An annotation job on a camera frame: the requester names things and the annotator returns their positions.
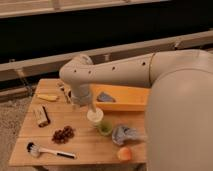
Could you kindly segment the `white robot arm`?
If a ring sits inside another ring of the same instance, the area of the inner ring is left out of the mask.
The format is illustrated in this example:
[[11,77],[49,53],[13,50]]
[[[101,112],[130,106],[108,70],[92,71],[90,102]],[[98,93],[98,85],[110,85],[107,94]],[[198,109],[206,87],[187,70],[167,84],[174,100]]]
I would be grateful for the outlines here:
[[212,53],[164,51],[102,64],[79,55],[59,75],[80,105],[91,83],[148,88],[148,171],[213,171]]

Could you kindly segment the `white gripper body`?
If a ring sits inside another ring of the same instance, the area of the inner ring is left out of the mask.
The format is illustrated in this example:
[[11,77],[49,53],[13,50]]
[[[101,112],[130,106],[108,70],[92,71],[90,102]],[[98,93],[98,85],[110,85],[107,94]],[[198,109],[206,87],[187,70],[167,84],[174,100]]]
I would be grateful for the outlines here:
[[85,106],[92,103],[92,91],[88,84],[72,85],[71,99],[74,104]]

